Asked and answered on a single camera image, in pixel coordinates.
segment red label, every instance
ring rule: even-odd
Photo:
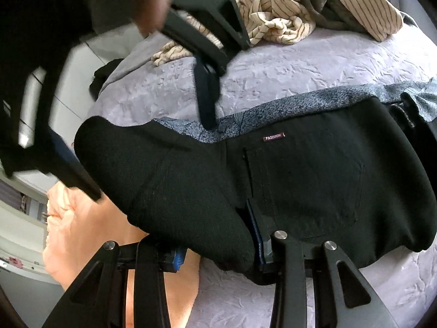
[[[281,138],[284,138],[284,137],[285,137],[284,132],[281,132],[281,133],[279,133],[279,134],[275,134],[274,136],[263,137],[263,140],[264,140],[265,142],[268,142],[268,141],[270,141],[270,140],[281,139]]]

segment bed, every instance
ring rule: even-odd
[[[141,42],[104,84],[89,117],[120,126],[154,118],[198,120],[194,58],[155,67],[151,56],[168,42],[156,33]],[[382,43],[370,36],[321,28],[295,45],[261,42],[239,54],[222,78],[217,116],[223,117],[287,96],[333,86],[427,82],[437,74],[437,46],[405,23]],[[437,238],[423,252],[404,247],[361,269],[400,328],[414,327],[437,293]],[[314,327],[312,281],[307,279],[308,327]],[[270,324],[274,286],[256,286],[203,259],[199,294],[187,328],[262,328]]]

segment blue-gray lining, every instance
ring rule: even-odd
[[[337,86],[276,99],[218,119],[218,126],[214,131],[205,130],[199,121],[169,117],[155,118],[153,121],[200,142],[215,143],[287,118],[337,110],[372,97],[377,97],[383,104],[400,103],[403,93],[411,96],[417,105],[419,115],[425,121],[430,122],[437,118],[437,79],[432,78],[427,83],[406,81],[391,85]]]

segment striped clothing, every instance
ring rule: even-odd
[[[235,0],[246,26],[251,45],[261,39],[284,45],[292,45],[309,36],[315,29],[315,21],[300,0]],[[398,9],[387,0],[340,0],[357,21],[377,41],[384,41],[403,25]],[[185,17],[198,31],[218,48],[221,42],[201,23],[191,16]],[[176,42],[167,43],[152,56],[154,65],[191,56],[191,52]]]

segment silver bolt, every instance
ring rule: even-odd
[[[115,248],[115,242],[114,241],[107,241],[105,244],[103,244],[103,248],[106,250],[112,250]]]
[[[336,250],[337,244],[335,244],[333,241],[327,241],[325,242],[325,248],[328,250]]]
[[[287,239],[288,234],[284,230],[277,230],[274,236],[278,239]]]

